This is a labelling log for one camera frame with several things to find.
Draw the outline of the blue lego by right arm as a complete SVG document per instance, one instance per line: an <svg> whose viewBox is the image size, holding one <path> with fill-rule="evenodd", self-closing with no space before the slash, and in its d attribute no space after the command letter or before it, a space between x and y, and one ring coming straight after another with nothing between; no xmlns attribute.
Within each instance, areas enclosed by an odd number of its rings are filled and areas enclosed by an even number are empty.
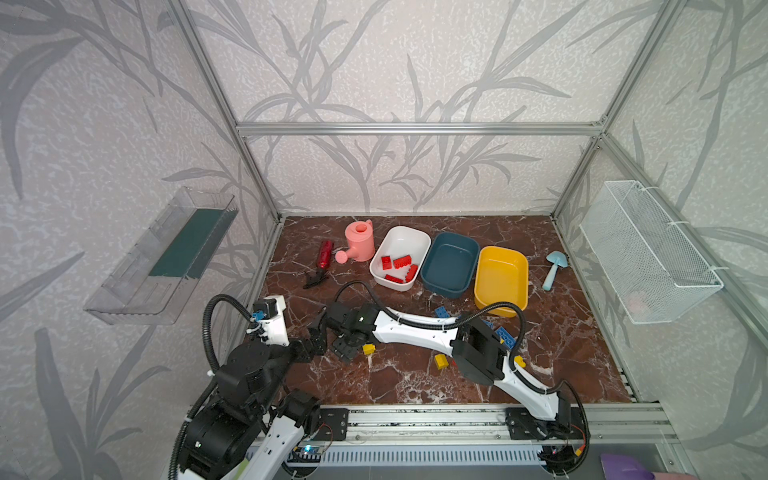
<svg viewBox="0 0 768 480"><path fill-rule="evenodd" d="M512 350L516 345L516 338L510 334L504 327L498 327L495 333L500 339L500 343L505 346L507 350Z"/></svg>

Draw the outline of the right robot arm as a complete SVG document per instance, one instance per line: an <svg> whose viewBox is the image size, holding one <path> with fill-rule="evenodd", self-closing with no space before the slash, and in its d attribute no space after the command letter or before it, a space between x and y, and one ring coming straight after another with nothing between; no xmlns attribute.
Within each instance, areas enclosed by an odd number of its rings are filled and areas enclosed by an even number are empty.
<svg viewBox="0 0 768 480"><path fill-rule="evenodd" d="M496 307L516 312L519 336L507 348L482 315ZM542 428L568 428L571 404L562 390L565 381L548 387L526 371L517 351L522 344L526 320L514 303L495 303L461 317L425 317L392 310L376 303L358 309L333 302L318 318L318 326L334 332L332 346L347 362L369 343L404 344L424 348L452 358L461 374L476 384L494 386L521 403Z"/></svg>

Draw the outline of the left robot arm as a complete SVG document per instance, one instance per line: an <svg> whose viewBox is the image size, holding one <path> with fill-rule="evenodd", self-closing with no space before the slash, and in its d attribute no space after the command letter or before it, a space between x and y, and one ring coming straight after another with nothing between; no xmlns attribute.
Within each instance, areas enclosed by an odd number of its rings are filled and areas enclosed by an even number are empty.
<svg viewBox="0 0 768 480"><path fill-rule="evenodd" d="M202 328L203 346L213 378L188 411L171 454L168 477L187 470L204 479L221 479L244 458L261 433L267 440L293 450L278 427L295 429L298 439L330 431L321 422L320 402L294 390L277 407L273 401L284 378L296 363L307 363L327 350L326 322L309 327L307 338L291 339L287 346L252 341L240 345L221 365L212 346L211 326Z"/></svg>

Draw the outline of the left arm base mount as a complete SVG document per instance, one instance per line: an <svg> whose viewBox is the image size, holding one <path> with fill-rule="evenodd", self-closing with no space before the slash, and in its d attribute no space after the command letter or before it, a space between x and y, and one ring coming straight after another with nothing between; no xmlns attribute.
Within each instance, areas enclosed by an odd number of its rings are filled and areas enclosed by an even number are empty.
<svg viewBox="0 0 768 480"><path fill-rule="evenodd" d="M311 441L336 442L347 438L350 410L340 407L321 407L311 418L305 438Z"/></svg>

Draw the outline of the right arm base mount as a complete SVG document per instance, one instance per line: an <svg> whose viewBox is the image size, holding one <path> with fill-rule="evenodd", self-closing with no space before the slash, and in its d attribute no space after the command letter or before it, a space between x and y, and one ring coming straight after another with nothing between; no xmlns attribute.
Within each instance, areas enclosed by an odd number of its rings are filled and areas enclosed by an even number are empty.
<svg viewBox="0 0 768 480"><path fill-rule="evenodd" d="M584 418L577 406L571 407L569 424L558 421L543 421L534 418L522 407L509 407L504 410L504 423L511 440L554 441L582 440L584 438Z"/></svg>

